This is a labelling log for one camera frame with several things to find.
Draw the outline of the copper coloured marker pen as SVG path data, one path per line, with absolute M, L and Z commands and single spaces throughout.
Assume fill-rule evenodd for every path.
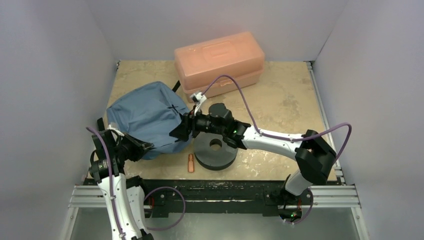
M 188 154 L 187 171 L 189 173 L 194 173 L 195 172 L 195 156 L 192 153 Z

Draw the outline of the blue student backpack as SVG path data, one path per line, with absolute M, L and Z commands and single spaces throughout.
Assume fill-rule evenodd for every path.
M 181 116 L 189 108 L 173 88 L 155 81 L 136 88 L 118 98 L 106 109 L 109 125 L 138 141 L 152 144 L 152 148 L 140 153 L 140 148 L 131 150 L 129 159 L 153 160 L 162 154 L 177 154 L 189 146 L 191 140 L 179 140 L 169 133 L 181 122 Z

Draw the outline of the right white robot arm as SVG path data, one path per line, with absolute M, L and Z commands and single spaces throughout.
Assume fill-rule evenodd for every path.
M 290 175 L 280 196 L 288 204 L 294 203 L 312 185 L 325 185 L 336 161 L 335 150 L 316 131 L 287 134 L 255 129 L 249 123 L 236 120 L 224 103 L 214 103 L 208 114 L 192 109 L 182 114 L 181 123 L 169 135 L 181 141 L 195 138 L 199 133 L 220 135 L 230 147 L 261 150 L 285 156 L 297 163 L 298 170 Z

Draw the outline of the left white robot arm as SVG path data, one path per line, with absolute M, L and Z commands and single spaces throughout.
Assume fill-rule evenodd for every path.
M 113 240 L 152 240 L 143 220 L 134 218 L 127 194 L 124 173 L 125 154 L 121 150 L 122 138 L 114 137 L 111 129 L 97 131 L 86 128 L 92 134 L 95 145 L 90 158 L 89 173 L 99 187 L 108 213 Z

